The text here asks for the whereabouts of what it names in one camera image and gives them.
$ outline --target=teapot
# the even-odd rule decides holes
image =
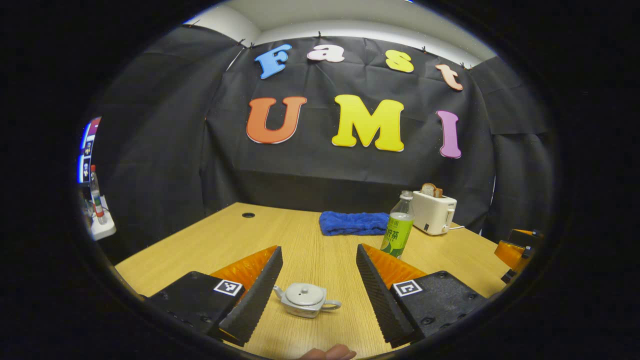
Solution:
[[[327,300],[326,289],[313,284],[294,282],[286,291],[274,285],[273,291],[287,312],[304,318],[315,318],[320,310],[336,310],[342,306],[339,301]]]

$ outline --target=toaster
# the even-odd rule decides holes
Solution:
[[[413,226],[429,235],[440,235],[449,231],[458,201],[451,197],[433,197],[420,191],[413,192]]]

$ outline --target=human hand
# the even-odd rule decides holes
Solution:
[[[299,360],[349,360],[356,356],[356,352],[349,350],[346,345],[335,344],[326,352],[313,348],[306,354],[302,355]]]

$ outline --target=teapot spout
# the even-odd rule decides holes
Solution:
[[[284,295],[284,291],[282,291],[282,289],[280,289],[277,285],[274,285],[273,291],[276,292],[276,296],[278,297],[278,299],[282,299],[282,295]]]

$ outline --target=bread slice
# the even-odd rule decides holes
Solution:
[[[423,193],[424,195],[433,196],[436,189],[437,188],[434,184],[426,183],[426,184],[422,184],[422,189],[420,190],[420,192]]]

